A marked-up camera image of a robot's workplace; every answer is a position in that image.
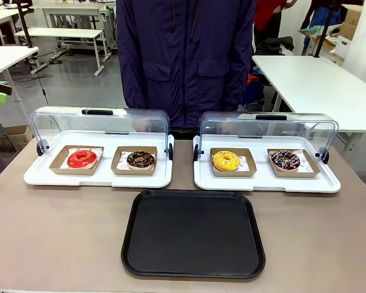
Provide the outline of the person's right hand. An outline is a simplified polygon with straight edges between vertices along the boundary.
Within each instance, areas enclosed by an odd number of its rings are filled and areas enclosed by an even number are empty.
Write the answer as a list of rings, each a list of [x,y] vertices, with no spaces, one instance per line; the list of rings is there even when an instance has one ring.
[[[151,122],[145,119],[133,119],[132,127],[137,132],[150,132],[151,130]]]

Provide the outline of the person's left hand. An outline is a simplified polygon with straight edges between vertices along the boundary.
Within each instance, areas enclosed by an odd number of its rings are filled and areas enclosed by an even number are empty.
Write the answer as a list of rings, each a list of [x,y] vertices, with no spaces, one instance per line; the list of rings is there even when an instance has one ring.
[[[242,123],[240,122],[241,114],[237,113],[228,117],[227,120],[221,124],[221,132],[223,134],[236,134],[242,129]]]

